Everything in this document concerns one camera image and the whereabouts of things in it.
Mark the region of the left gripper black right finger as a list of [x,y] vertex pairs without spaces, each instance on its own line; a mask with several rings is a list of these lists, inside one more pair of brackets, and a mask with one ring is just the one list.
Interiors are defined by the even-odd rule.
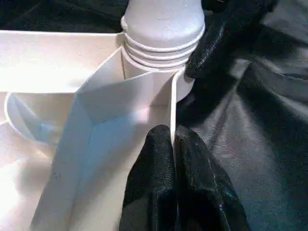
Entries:
[[175,137],[180,226],[183,231],[247,231],[244,207],[227,172],[194,131]]

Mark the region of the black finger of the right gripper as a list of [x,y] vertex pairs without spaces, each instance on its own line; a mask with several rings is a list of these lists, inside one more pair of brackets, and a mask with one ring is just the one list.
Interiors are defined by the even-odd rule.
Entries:
[[237,15],[214,15],[196,50],[190,56],[185,75],[201,79],[217,71],[226,62],[232,43],[244,29],[244,20]]

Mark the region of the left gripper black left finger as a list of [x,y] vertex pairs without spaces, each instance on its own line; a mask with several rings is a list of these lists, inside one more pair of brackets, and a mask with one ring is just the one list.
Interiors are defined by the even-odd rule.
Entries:
[[175,226],[175,166],[170,131],[157,125],[146,135],[131,168],[122,206],[123,231],[172,231]]

